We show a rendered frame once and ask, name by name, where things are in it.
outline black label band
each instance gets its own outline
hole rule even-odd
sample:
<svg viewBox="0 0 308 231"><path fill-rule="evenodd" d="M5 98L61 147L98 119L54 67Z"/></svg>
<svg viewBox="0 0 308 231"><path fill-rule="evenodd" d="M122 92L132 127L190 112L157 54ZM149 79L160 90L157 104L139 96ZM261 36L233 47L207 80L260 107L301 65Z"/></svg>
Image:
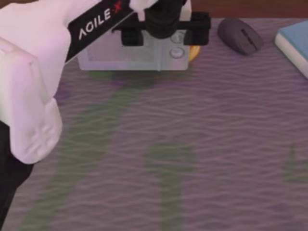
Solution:
<svg viewBox="0 0 308 231"><path fill-rule="evenodd" d="M121 23L131 13L133 10L129 7L129 0L103 0L72 21L68 25L71 44L66 62Z"/></svg>

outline black computer mouse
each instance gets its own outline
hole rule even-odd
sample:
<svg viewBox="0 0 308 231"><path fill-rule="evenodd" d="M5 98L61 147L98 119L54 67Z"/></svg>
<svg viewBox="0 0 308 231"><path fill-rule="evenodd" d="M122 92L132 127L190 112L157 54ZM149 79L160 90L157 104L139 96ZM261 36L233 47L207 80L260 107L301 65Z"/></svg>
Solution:
<svg viewBox="0 0 308 231"><path fill-rule="evenodd" d="M250 55L263 46L261 36L247 23L237 18L226 18L218 25L219 38L232 50Z"/></svg>

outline table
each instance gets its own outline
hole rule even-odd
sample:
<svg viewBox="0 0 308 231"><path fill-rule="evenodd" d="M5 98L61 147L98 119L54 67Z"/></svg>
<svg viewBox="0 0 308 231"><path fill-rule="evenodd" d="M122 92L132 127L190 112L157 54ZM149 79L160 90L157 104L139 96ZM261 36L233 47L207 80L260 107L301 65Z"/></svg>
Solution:
<svg viewBox="0 0 308 231"><path fill-rule="evenodd" d="M305 231L308 81L273 45L303 19L247 19L263 49L216 36L185 72L66 66L54 152L5 231Z"/></svg>

